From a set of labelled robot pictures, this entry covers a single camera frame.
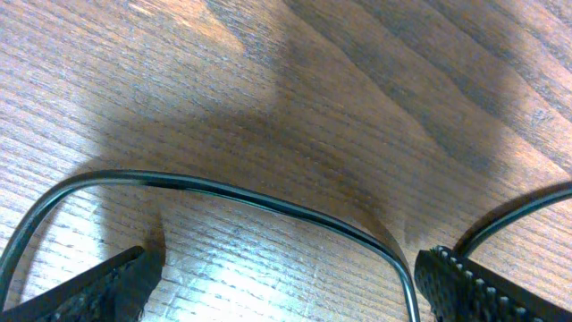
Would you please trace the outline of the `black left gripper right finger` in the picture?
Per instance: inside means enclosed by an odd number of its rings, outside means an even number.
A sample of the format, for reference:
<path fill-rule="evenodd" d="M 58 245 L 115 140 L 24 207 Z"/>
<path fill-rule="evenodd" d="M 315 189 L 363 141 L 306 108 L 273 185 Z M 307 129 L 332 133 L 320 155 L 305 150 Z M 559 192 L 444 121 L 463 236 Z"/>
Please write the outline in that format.
<path fill-rule="evenodd" d="M 439 321 L 571 322 L 571 312 L 437 246 L 416 256 L 416 287 Z"/>

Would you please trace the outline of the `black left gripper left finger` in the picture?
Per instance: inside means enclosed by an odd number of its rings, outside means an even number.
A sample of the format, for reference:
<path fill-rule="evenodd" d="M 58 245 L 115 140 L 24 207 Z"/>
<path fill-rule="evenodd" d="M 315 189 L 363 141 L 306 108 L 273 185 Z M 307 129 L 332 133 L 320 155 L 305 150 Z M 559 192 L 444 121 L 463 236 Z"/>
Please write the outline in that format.
<path fill-rule="evenodd" d="M 163 265 L 162 251 L 134 246 L 2 312 L 1 321 L 139 321 Z"/>

